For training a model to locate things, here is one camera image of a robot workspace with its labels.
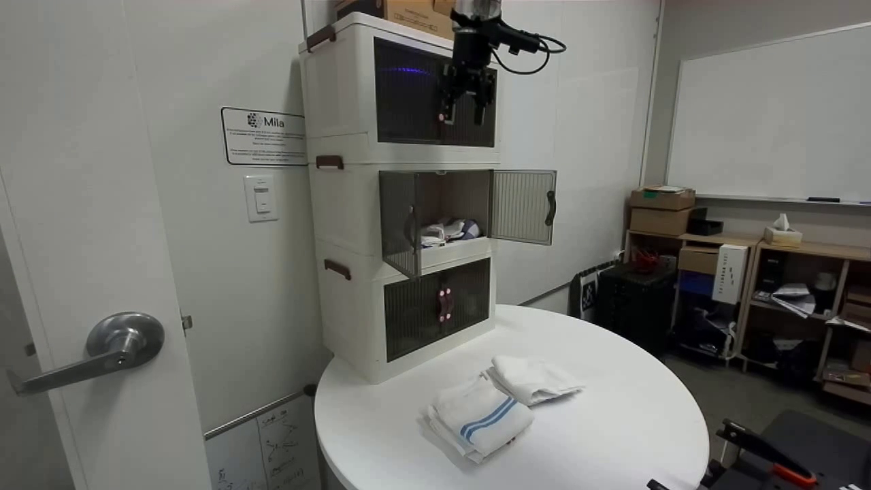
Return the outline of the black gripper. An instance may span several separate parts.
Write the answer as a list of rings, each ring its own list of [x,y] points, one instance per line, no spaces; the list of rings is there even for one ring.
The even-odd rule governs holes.
[[[453,125],[453,102],[462,96],[472,98],[472,122],[483,122],[483,111],[496,94],[496,75],[490,72],[491,42],[482,23],[456,17],[453,19],[453,50],[451,60],[441,75],[438,121]]]

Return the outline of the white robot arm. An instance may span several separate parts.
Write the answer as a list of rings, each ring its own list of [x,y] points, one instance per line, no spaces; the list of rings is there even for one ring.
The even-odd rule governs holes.
[[[453,23],[451,60],[441,72],[438,121],[453,122],[453,105],[464,96],[472,98],[472,122],[496,94],[496,72],[490,54],[501,42],[501,0],[453,0],[448,19]]]

